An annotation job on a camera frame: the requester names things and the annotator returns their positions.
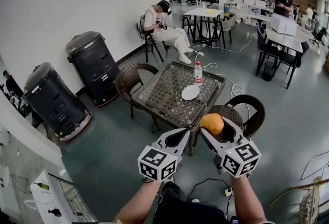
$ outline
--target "trash can lid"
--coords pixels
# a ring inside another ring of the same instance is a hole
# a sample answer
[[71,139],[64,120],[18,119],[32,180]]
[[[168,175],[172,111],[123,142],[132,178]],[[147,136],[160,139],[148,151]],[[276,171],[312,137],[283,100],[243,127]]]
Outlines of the trash can lid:
[[51,69],[49,62],[44,62],[43,64],[37,66],[34,71],[31,73],[29,78],[25,83],[24,95],[28,94],[33,90],[44,78],[47,77]]
[[74,36],[74,38],[67,43],[65,52],[67,54],[76,53],[81,48],[92,42],[94,39],[100,36],[101,33],[94,31],[87,31],[80,35]]

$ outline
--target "fan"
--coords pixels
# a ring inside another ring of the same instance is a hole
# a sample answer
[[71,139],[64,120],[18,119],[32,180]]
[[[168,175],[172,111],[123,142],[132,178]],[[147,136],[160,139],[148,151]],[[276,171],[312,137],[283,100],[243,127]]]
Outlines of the fan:
[[318,182],[309,188],[299,205],[299,223],[314,224],[318,218],[320,204],[320,191]]

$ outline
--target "water bottle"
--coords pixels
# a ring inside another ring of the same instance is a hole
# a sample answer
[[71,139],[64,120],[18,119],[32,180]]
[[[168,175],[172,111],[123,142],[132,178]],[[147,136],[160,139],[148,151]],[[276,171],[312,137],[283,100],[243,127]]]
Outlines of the water bottle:
[[197,86],[202,85],[202,68],[201,62],[197,61],[194,67],[194,83]]

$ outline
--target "glass table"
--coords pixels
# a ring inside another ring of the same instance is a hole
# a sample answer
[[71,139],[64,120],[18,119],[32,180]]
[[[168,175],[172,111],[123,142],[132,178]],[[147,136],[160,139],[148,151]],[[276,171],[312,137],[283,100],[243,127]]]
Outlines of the glass table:
[[186,101],[181,97],[184,88],[194,84],[194,68],[170,62],[133,95],[132,102],[152,116],[175,128],[191,131],[190,155],[193,155],[195,134],[201,118],[209,112],[224,89],[225,79],[203,72],[199,95]]

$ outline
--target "headphones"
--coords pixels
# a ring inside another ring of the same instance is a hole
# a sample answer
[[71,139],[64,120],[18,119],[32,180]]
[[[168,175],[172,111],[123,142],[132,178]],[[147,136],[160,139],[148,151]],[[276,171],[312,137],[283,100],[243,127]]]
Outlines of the headphones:
[[158,3],[158,5],[163,9],[163,11],[164,11],[165,13],[167,13],[168,16],[172,13],[172,11],[171,11],[171,9],[170,9],[170,4],[169,4],[168,1],[166,1],[166,0],[161,0],[161,1]]

